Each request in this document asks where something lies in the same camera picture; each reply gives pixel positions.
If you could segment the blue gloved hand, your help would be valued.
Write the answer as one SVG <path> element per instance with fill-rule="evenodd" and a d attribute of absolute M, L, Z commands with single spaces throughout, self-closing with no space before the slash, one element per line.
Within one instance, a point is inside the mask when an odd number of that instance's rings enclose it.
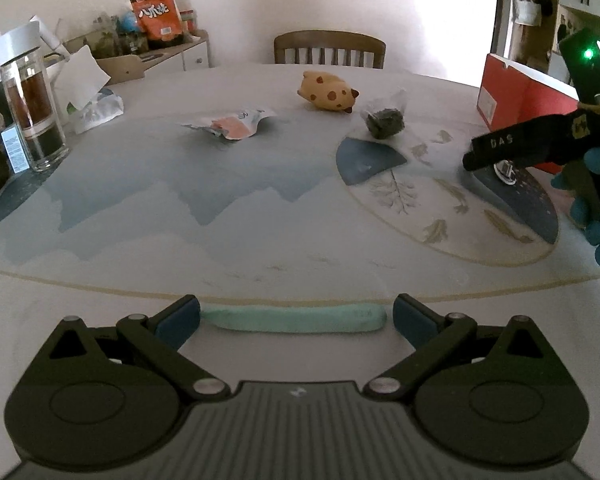
<path fill-rule="evenodd" d="M 594 258 L 600 266 L 600 148 L 591 148 L 580 162 L 567 164 L 550 184 L 573 197 L 570 218 L 594 247 Z"/>

